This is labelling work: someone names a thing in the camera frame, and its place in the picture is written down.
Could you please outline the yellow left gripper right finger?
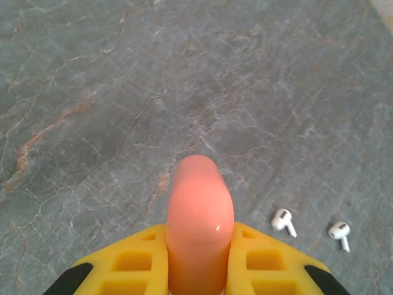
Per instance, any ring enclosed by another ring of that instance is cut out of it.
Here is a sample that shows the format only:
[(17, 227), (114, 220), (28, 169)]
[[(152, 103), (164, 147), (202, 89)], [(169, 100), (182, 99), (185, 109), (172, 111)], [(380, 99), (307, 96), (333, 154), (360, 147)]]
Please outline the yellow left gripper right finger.
[(348, 294), (320, 261), (240, 222), (235, 223), (227, 294)]

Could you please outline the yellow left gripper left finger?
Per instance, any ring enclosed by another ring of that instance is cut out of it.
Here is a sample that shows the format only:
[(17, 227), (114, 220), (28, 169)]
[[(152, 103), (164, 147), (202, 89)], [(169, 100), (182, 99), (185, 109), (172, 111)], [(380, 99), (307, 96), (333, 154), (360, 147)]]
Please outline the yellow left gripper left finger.
[(168, 294), (163, 224), (149, 227), (80, 258), (46, 294)]

